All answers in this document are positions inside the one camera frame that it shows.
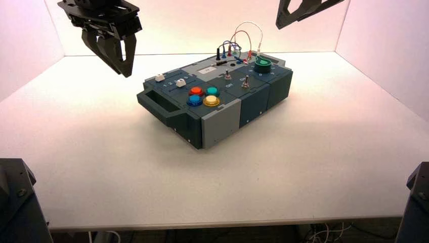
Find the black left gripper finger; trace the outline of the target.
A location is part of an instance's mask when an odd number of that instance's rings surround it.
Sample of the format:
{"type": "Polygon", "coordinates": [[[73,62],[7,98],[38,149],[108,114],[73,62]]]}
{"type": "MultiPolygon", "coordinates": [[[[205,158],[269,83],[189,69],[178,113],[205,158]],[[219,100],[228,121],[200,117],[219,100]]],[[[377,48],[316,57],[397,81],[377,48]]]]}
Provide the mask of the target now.
{"type": "Polygon", "coordinates": [[[95,30],[82,30],[84,44],[117,74],[125,75],[120,42],[113,38],[98,36],[95,30]]]}
{"type": "Polygon", "coordinates": [[[136,43],[137,39],[135,34],[127,36],[124,40],[124,48],[125,48],[125,59],[121,61],[122,74],[125,77],[129,77],[132,74],[136,43]]]}

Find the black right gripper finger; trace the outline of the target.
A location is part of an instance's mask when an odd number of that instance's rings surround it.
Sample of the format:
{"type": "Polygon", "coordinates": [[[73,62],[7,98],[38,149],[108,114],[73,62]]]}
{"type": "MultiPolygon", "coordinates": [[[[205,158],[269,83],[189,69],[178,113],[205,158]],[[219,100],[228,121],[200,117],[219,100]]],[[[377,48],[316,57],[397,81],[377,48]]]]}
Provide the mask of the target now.
{"type": "Polygon", "coordinates": [[[280,1],[276,18],[276,26],[280,30],[294,22],[300,22],[310,18],[324,10],[342,3],[343,1],[344,0],[302,0],[294,11],[289,10],[291,1],[280,1]]]}

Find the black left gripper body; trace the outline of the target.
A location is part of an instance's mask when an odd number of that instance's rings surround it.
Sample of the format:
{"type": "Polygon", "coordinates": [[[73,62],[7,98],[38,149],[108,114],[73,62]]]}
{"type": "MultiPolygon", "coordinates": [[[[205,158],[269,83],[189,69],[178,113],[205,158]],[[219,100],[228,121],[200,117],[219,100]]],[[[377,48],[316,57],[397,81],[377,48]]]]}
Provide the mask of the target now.
{"type": "Polygon", "coordinates": [[[75,27],[124,40],[142,30],[139,8],[127,1],[59,1],[75,27]]]}

